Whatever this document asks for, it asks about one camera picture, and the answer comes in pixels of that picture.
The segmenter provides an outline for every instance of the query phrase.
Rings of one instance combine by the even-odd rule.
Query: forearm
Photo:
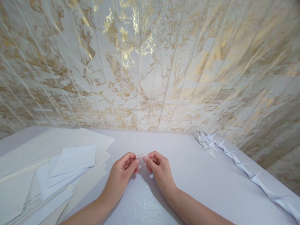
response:
[[[188,225],[233,224],[178,188],[165,196],[170,206]]]
[[[95,201],[82,208],[61,225],[99,225],[105,220],[117,201],[108,199],[104,191]]]

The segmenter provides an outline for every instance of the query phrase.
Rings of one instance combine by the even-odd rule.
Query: hand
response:
[[[153,172],[156,183],[165,196],[172,194],[177,189],[171,173],[169,160],[163,157],[158,152],[154,151],[149,154],[149,157],[144,157],[148,171]]]
[[[101,196],[116,204],[122,197],[132,173],[138,173],[140,160],[128,152],[112,165]]]

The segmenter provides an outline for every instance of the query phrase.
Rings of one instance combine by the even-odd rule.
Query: right hand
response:
[[[149,173],[154,174],[156,183],[165,197],[177,189],[171,173],[169,160],[157,151],[151,152],[149,157],[144,157]]]

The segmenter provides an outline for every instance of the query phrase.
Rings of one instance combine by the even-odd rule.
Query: finger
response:
[[[129,160],[129,159],[135,159],[135,154],[132,153],[132,152],[127,152],[125,155],[123,155],[119,160],[119,165],[125,165],[126,161]]]
[[[125,165],[124,170],[126,170],[129,166],[130,166],[130,164]]]
[[[134,170],[134,173],[137,174],[139,170],[140,170],[140,166],[137,166],[137,168]]]
[[[164,157],[160,153],[158,153],[157,151],[153,151],[153,152],[149,153],[149,158],[156,159],[157,162],[158,162],[158,163],[155,162],[156,164],[160,164],[164,159]]]
[[[152,158],[151,160],[152,160],[153,162],[155,162],[155,164],[158,165],[158,160],[157,160],[156,158]]]
[[[144,157],[144,162],[153,172],[155,172],[158,165],[156,165],[149,157]]]
[[[147,169],[148,169],[149,173],[152,173],[152,170],[150,169],[149,166],[147,166]]]
[[[129,176],[135,171],[135,169],[138,167],[138,164],[140,162],[140,159],[134,160],[130,166],[127,168],[126,172],[128,173]]]
[[[135,159],[133,159],[133,158],[130,158],[129,160],[127,160],[126,162],[125,162],[125,165],[127,165],[127,164],[131,164],[132,162],[133,162],[133,160],[135,160]]]

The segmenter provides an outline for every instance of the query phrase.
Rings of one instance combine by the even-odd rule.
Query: wall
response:
[[[219,132],[300,192],[300,159],[285,161],[300,151],[298,1],[1,1],[0,14],[1,138]]]

